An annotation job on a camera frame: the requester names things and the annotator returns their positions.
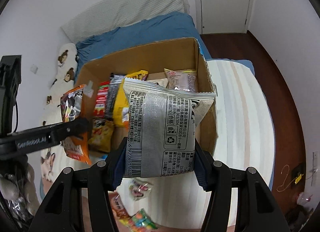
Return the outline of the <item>white door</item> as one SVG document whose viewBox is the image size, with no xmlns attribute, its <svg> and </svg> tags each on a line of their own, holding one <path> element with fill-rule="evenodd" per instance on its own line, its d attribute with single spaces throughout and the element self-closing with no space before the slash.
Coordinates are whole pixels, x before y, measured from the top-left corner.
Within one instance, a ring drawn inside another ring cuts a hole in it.
<svg viewBox="0 0 320 232">
<path fill-rule="evenodd" d="M 245 33 L 253 0 L 195 0 L 201 34 Z"/>
</svg>

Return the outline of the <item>bear print pillow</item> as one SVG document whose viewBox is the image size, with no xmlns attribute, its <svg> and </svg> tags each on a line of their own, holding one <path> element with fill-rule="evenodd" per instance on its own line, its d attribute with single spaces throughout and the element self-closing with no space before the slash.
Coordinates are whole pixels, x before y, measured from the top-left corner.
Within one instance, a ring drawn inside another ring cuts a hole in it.
<svg viewBox="0 0 320 232">
<path fill-rule="evenodd" d="M 78 66 L 76 45 L 73 43 L 63 45 L 58 53 L 56 64 L 57 72 L 47 95 L 47 104 L 44 107 L 43 125 L 62 121 L 60 98 L 74 86 Z M 41 185 L 45 194 L 49 191 L 62 169 L 71 161 L 66 156 L 61 144 L 41 151 Z"/>
</svg>

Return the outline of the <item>beige nut snack bag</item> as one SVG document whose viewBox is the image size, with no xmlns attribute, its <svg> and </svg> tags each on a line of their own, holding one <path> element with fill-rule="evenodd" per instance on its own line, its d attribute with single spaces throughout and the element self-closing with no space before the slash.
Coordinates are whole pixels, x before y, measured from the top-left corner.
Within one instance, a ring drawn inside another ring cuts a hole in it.
<svg viewBox="0 0 320 232">
<path fill-rule="evenodd" d="M 168 89 L 195 92 L 196 70 L 174 71 L 164 69 L 164 73 L 168 80 Z"/>
</svg>

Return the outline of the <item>grey white snack bag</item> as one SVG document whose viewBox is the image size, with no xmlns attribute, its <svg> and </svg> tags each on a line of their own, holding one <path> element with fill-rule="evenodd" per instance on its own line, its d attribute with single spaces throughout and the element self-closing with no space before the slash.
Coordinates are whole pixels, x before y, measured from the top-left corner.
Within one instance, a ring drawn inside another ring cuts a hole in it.
<svg viewBox="0 0 320 232">
<path fill-rule="evenodd" d="M 170 90 L 132 78 L 125 78 L 123 90 L 129 102 L 125 177 L 193 171 L 195 131 L 216 94 Z"/>
</svg>

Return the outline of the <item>red long snack packet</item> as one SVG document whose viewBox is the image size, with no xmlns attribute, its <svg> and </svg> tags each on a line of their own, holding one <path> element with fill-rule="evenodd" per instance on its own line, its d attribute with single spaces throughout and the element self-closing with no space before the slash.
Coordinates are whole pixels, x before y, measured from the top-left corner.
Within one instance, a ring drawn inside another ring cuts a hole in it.
<svg viewBox="0 0 320 232">
<path fill-rule="evenodd" d="M 110 81 L 100 83 L 93 111 L 93 117 L 103 117 L 106 110 Z"/>
</svg>

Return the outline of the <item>white Franzzi cookie packet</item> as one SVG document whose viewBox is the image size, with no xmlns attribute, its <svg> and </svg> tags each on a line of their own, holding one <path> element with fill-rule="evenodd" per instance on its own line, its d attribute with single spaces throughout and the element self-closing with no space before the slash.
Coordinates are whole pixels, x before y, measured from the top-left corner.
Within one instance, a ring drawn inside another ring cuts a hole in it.
<svg viewBox="0 0 320 232">
<path fill-rule="evenodd" d="M 168 79 L 167 78 L 162 78 L 162 79 L 153 79 L 153 80 L 148 80 L 148 82 L 159 85 L 161 87 L 166 88 L 168 85 Z"/>
</svg>

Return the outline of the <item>colourful gumball candy bag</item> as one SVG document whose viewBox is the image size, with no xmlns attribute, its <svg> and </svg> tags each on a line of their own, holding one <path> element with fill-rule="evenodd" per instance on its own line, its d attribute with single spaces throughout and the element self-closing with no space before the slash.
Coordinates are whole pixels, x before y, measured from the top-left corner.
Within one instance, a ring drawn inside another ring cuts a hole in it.
<svg viewBox="0 0 320 232">
<path fill-rule="evenodd" d="M 143 208 L 137 211 L 133 216 L 121 218 L 119 221 L 130 231 L 134 232 L 154 231 L 158 229 L 158 226 L 152 221 Z"/>
</svg>

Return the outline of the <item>orange panda snack bag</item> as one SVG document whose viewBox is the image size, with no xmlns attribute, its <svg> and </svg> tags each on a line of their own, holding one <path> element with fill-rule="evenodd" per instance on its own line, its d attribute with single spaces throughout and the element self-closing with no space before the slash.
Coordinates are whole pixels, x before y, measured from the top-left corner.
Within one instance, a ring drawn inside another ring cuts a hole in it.
<svg viewBox="0 0 320 232">
<path fill-rule="evenodd" d="M 69 158 L 92 164 L 88 150 L 88 121 L 85 118 L 84 88 L 81 84 L 67 91 L 60 98 L 61 118 L 68 123 L 68 137 L 62 146 Z"/>
</svg>

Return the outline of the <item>white mattress against wall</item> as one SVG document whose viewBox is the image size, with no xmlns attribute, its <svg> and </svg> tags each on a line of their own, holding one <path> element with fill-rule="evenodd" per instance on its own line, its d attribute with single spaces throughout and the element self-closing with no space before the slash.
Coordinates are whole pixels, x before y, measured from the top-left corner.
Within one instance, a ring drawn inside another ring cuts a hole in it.
<svg viewBox="0 0 320 232">
<path fill-rule="evenodd" d="M 61 29 L 76 44 L 171 12 L 188 13 L 189 7 L 188 0 L 101 0 L 64 23 Z"/>
</svg>

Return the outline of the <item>blue bed sheet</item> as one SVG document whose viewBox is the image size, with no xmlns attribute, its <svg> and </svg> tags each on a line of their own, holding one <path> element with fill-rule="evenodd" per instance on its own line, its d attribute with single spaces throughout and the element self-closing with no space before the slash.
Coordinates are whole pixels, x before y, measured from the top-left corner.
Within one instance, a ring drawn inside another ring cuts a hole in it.
<svg viewBox="0 0 320 232">
<path fill-rule="evenodd" d="M 78 66 L 75 75 L 87 62 L 131 47 L 169 39 L 195 38 L 207 61 L 213 60 L 195 28 L 192 17 L 187 13 L 171 12 L 143 20 L 130 26 L 117 27 L 97 36 L 76 43 Z"/>
</svg>

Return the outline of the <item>yellow panda snack bag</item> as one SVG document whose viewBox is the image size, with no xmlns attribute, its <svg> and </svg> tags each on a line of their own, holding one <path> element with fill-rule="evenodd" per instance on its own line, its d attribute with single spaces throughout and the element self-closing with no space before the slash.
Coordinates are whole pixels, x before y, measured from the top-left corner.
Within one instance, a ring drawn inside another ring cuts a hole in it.
<svg viewBox="0 0 320 232">
<path fill-rule="evenodd" d="M 93 118 L 91 138 L 88 145 L 91 150 L 109 153 L 114 124 L 106 118 Z"/>
</svg>

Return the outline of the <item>brown snack packet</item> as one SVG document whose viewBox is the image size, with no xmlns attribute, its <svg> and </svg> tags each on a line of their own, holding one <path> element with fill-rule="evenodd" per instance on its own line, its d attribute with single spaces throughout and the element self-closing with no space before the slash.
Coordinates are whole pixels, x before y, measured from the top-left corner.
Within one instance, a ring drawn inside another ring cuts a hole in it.
<svg viewBox="0 0 320 232">
<path fill-rule="evenodd" d="M 128 220 L 130 215 L 124 207 L 120 195 L 115 191 L 108 194 L 113 214 L 118 220 Z"/>
</svg>

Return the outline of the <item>wall socket plate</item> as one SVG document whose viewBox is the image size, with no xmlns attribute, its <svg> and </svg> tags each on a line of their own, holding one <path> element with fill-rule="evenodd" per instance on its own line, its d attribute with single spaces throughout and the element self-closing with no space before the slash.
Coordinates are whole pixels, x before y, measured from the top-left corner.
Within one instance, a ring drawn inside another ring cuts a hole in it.
<svg viewBox="0 0 320 232">
<path fill-rule="evenodd" d="M 37 73 L 37 70 L 38 70 L 38 67 L 36 65 L 32 65 L 31 68 L 30 68 L 31 72 L 33 74 L 36 74 Z"/>
</svg>

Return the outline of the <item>cardboard box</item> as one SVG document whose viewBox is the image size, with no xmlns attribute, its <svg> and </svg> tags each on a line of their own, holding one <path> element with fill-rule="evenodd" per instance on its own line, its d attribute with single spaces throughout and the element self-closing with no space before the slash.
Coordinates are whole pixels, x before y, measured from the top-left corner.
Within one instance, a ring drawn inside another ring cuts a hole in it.
<svg viewBox="0 0 320 232">
<path fill-rule="evenodd" d="M 84 116 L 88 120 L 92 119 L 100 83 L 108 80 L 111 73 L 126 75 L 147 70 L 152 75 L 163 72 L 164 69 L 196 69 L 198 92 L 216 92 L 208 64 L 195 38 L 153 42 L 111 53 L 81 67 L 76 86 L 86 84 L 93 90 L 91 97 L 85 96 L 83 99 Z"/>
</svg>

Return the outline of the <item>small white cartoon packet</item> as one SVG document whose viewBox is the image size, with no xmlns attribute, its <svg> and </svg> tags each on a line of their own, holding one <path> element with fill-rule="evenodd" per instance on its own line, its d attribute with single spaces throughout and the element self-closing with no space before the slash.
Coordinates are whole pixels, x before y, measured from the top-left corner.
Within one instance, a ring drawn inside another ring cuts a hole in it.
<svg viewBox="0 0 320 232">
<path fill-rule="evenodd" d="M 152 189 L 153 184 L 146 181 L 141 181 L 137 178 L 131 179 L 129 183 L 130 196 L 134 201 L 139 201 L 148 197 Z"/>
</svg>

